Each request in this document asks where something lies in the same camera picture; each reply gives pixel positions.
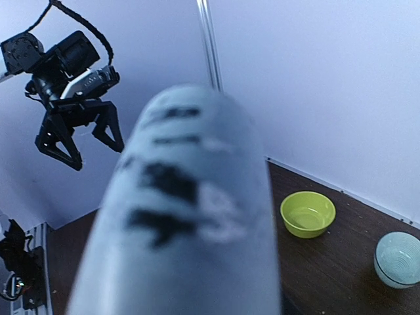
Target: white wall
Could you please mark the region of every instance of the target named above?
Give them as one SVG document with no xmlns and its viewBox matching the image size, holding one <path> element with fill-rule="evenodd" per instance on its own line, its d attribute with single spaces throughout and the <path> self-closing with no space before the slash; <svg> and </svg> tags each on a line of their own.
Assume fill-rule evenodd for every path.
<svg viewBox="0 0 420 315">
<path fill-rule="evenodd" d="M 255 117 L 266 154 L 415 220 L 420 2 L 210 5 L 224 90 Z"/>
<path fill-rule="evenodd" d="M 45 1 L 2 1 L 0 41 L 24 31 L 43 11 Z M 63 1 L 106 35 L 115 52 L 121 83 L 104 100 L 118 108 L 121 132 L 127 139 L 147 101 L 177 83 L 209 84 L 195 1 L 106 0 Z M 33 34 L 48 49 L 75 30 L 83 30 L 101 61 L 106 51 L 83 26 L 52 8 Z M 24 97 L 29 75 L 0 85 L 0 209 L 29 229 L 47 221 L 53 227 L 95 209 L 119 154 L 84 128 L 76 144 L 85 162 L 77 172 L 35 147 L 43 107 Z"/>
</svg>

